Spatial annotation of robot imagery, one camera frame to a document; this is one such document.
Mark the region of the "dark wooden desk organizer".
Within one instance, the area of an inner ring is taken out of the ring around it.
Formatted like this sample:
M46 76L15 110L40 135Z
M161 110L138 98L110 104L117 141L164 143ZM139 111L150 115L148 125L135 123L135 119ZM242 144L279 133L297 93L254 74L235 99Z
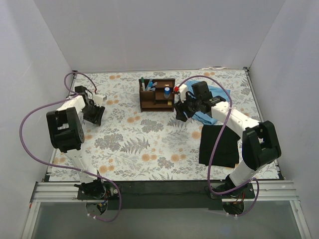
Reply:
M150 79L145 79L145 87ZM174 112L174 94L172 93L175 87L175 79L152 79L153 83L157 82L155 91L143 91L141 86L141 79L139 79L139 97L140 97L140 110L141 112ZM165 99L164 88L170 88L170 97Z

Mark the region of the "blue capped white marker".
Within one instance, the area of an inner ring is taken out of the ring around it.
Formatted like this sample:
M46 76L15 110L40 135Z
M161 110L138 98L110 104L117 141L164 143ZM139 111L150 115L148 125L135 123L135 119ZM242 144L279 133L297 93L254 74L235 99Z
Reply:
M149 87L153 84L153 80L150 79L148 84L147 84L147 87L146 87L146 91L149 91Z

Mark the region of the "green capped white marker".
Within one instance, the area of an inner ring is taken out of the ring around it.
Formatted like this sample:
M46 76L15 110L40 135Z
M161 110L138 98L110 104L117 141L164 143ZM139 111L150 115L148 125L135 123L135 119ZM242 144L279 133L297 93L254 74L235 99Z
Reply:
M146 87L145 87L145 80L143 77L141 77L141 86L142 86L142 90L145 91Z

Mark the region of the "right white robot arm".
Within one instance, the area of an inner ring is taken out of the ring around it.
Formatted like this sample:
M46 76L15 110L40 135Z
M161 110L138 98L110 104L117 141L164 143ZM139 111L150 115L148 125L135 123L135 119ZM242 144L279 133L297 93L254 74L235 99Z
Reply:
M214 195L227 194L231 198L237 198L243 193L245 185L254 180L254 176L263 167L281 156L275 126L270 121L261 122L234 109L230 97L214 96L205 81L195 83L191 87L192 91L189 91L187 85L181 83L173 90L173 93L179 96L178 102L174 105L176 119L187 121L196 112L202 112L223 123L208 164L212 164L226 128L242 140L242 161L226 177L224 184L216 189L209 189Z

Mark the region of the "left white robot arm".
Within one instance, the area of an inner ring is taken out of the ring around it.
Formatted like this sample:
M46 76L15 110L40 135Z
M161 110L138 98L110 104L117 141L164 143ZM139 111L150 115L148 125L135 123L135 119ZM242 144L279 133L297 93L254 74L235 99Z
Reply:
M59 149L78 168L81 186L90 186L89 193L95 199L105 196L106 187L98 182L98 171L88 159L82 156L81 146L85 142L84 121L100 126L105 107L102 106L107 96L93 94L88 96L84 86L75 88L75 95L55 111L46 114L52 146Z

